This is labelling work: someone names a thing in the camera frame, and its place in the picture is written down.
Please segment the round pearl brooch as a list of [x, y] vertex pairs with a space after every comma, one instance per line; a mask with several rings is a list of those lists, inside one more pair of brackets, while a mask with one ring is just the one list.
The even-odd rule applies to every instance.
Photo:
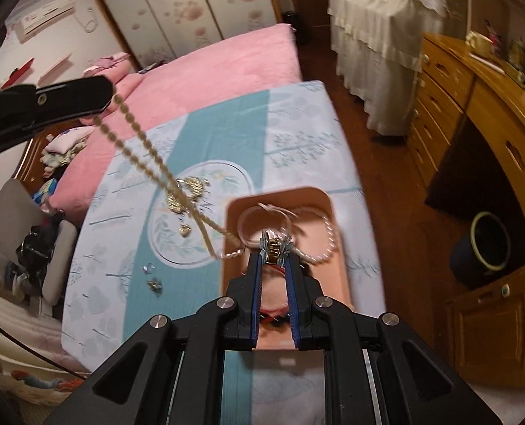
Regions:
[[191, 226], [187, 223], [182, 223], [179, 227], [179, 233], [184, 238], [187, 237], [191, 233]]

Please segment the folded pink blanket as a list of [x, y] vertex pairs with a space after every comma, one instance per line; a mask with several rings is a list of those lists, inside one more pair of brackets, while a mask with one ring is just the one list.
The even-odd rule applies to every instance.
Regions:
[[83, 78], [105, 76], [111, 83], [117, 84], [132, 71], [130, 55], [118, 52], [110, 56], [98, 58], [83, 72]]

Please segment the patterned teal tablecloth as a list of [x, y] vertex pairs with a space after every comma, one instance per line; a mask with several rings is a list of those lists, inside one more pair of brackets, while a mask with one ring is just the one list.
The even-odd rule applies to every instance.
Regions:
[[[331, 200], [357, 309], [385, 308], [381, 266], [361, 180], [320, 81], [247, 94], [148, 133], [195, 207], [224, 223], [237, 198], [304, 186]], [[94, 370], [148, 318], [181, 318], [220, 295], [222, 236], [115, 154], [88, 208], [71, 264], [62, 345]], [[321, 424], [319, 353], [226, 356], [226, 424]]]

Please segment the red wall shelf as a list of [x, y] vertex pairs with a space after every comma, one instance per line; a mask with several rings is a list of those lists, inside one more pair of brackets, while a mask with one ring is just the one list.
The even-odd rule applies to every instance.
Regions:
[[34, 63], [34, 58], [30, 58], [27, 62], [22, 64], [20, 67], [15, 68], [14, 71], [11, 72], [7, 80], [4, 81], [0, 85], [0, 89], [4, 90], [16, 84], [17, 81], [19, 81], [30, 70], [33, 63]]

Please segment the cream lace covered furniture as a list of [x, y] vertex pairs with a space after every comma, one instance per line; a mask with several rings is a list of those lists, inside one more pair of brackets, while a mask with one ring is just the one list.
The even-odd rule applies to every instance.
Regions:
[[329, 0], [336, 74], [383, 136], [410, 127], [423, 36], [463, 38], [467, 0]]

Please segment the silver ring pink stone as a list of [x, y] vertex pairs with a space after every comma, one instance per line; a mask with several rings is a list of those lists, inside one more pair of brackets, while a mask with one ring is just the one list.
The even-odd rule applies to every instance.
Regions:
[[155, 266], [152, 263], [149, 263], [149, 264], [143, 266], [142, 270], [143, 270], [143, 272], [149, 274], [149, 273], [154, 272]]

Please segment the black round bin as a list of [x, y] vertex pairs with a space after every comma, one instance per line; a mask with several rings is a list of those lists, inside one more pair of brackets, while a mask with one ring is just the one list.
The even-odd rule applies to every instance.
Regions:
[[475, 216], [468, 233], [454, 246], [450, 269], [462, 285], [477, 289], [500, 275], [509, 256], [506, 228], [497, 216], [483, 211]]

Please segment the pink plastic tray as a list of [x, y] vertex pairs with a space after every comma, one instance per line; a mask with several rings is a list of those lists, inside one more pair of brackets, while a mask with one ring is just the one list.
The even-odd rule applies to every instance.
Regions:
[[[329, 196], [315, 187], [302, 187], [278, 192], [250, 195], [233, 200], [226, 211], [225, 226], [247, 246], [258, 247], [261, 234], [284, 239], [289, 235], [302, 259], [326, 258], [325, 262], [308, 262], [309, 274], [317, 279], [325, 295], [353, 310], [349, 278], [340, 229], [337, 226]], [[225, 260], [220, 272], [220, 291], [227, 290], [234, 278], [247, 272], [250, 252]], [[283, 273], [263, 266], [261, 310], [273, 317], [285, 317], [287, 309], [286, 282]], [[270, 322], [263, 317], [259, 326], [258, 350], [293, 350], [288, 322]]]

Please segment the wooden desk with drawers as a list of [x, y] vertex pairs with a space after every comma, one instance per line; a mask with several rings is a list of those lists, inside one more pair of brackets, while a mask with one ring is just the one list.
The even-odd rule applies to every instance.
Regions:
[[489, 283], [469, 289], [451, 271], [449, 359], [470, 382], [525, 389], [525, 91], [446, 35], [424, 35], [420, 66], [408, 147], [427, 205], [461, 220], [461, 238], [486, 211], [510, 239]]

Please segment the beige wall shelf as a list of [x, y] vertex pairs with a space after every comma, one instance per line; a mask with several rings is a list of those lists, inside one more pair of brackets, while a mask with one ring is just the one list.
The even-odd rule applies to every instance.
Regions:
[[41, 74], [37, 80], [37, 86], [45, 86], [52, 84], [55, 80], [61, 77], [61, 75], [70, 68], [71, 53], [61, 57], [51, 67], [49, 67], [43, 74]]

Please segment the yellow mug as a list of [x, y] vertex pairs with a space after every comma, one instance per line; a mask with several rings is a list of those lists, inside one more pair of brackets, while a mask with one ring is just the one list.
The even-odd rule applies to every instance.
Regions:
[[470, 31], [465, 39], [468, 49], [475, 55], [489, 57], [492, 52], [493, 42], [487, 36]]

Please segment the gold leaf hair comb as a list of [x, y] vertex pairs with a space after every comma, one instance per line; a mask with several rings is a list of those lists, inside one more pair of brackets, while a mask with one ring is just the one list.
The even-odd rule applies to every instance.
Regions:
[[[208, 187], [211, 186], [211, 183], [207, 178], [195, 176], [179, 178], [177, 183], [178, 187], [180, 187], [181, 191], [184, 193], [184, 196], [186, 196], [192, 204], [202, 200], [204, 196], [207, 195]], [[187, 214], [189, 212], [186, 204], [177, 198], [172, 192], [166, 196], [166, 202], [169, 210], [175, 214]]]

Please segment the pink bed cover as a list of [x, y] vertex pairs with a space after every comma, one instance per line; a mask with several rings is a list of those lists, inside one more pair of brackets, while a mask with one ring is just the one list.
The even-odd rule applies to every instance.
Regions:
[[[250, 93], [302, 79], [294, 31], [276, 24], [196, 50], [143, 75], [123, 96], [143, 131]], [[65, 170], [48, 203], [80, 226], [115, 149], [100, 131]]]

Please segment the floral wardrobe doors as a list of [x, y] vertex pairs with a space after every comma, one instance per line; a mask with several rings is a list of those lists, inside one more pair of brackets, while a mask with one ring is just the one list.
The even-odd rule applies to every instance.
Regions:
[[277, 0], [96, 0], [142, 68], [281, 21]]

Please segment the white air conditioner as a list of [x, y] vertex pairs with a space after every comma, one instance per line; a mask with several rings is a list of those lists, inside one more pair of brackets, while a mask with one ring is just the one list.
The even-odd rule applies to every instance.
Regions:
[[20, 17], [14, 30], [17, 39], [24, 43], [66, 16], [76, 11], [75, 0], [54, 0]]

